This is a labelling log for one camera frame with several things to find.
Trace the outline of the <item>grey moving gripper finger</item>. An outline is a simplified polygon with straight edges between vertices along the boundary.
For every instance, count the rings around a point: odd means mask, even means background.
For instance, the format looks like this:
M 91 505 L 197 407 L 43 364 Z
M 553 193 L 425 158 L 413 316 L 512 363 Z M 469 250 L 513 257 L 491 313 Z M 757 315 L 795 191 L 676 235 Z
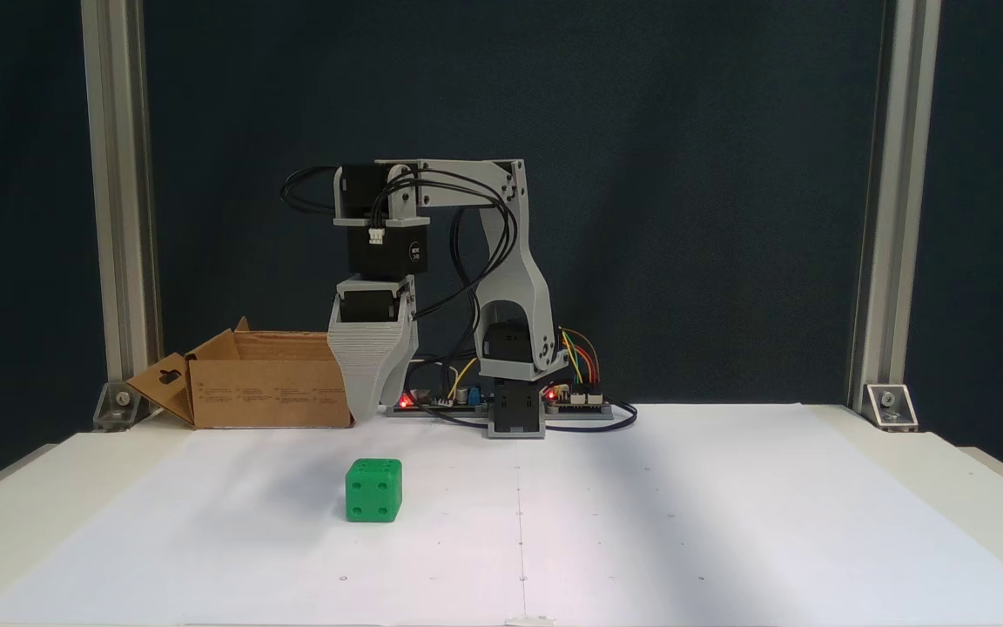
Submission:
M 417 325 L 415 325 L 415 296 L 414 291 L 401 291 L 397 306 L 398 336 L 394 343 L 393 352 L 390 353 L 389 373 L 385 384 L 382 385 L 382 404 L 387 408 L 397 405 L 403 393 L 405 393 L 405 381 L 407 377 L 407 367 L 414 358 L 419 346 Z

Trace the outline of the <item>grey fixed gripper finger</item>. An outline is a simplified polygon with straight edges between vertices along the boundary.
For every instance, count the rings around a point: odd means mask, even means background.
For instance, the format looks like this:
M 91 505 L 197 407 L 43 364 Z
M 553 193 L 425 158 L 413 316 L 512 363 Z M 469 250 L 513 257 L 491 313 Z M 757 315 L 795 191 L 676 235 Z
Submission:
M 356 421 L 401 399 L 407 372 L 407 324 L 334 322 L 327 342 L 342 374 L 347 408 Z

